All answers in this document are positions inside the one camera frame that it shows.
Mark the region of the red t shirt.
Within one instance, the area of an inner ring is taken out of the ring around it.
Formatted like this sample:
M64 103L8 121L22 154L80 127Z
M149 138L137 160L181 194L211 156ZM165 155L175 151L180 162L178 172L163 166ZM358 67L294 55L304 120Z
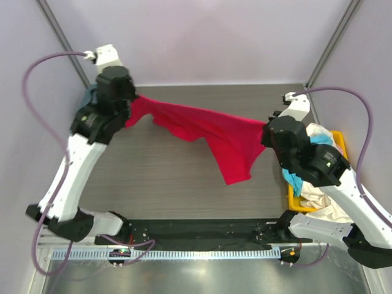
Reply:
M263 121L140 96L131 103L126 127L146 115L176 138L188 142L205 139L227 185L251 179L252 166L265 150L261 140L267 123Z

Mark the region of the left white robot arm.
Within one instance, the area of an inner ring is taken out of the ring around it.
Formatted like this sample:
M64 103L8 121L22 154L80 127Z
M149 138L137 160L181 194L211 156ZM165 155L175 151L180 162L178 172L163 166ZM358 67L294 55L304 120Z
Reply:
M81 193L114 134L130 118L137 98L127 68L108 66L96 77L90 100L75 115L68 138L68 155L62 160L46 196L31 204L26 214L42 221L55 235L73 242L87 236L125 236L126 219L113 211L98 213L79 207Z

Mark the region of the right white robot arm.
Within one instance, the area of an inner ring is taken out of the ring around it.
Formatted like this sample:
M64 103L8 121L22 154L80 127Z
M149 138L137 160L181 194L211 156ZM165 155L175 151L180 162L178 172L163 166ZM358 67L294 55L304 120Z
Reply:
M282 168L318 187L352 220L332 222L286 210L274 227L278 236L284 241L311 239L339 247L368 268L391 266L391 216L336 148L311 143L304 124L291 116L272 119L263 128L261 143L274 150Z

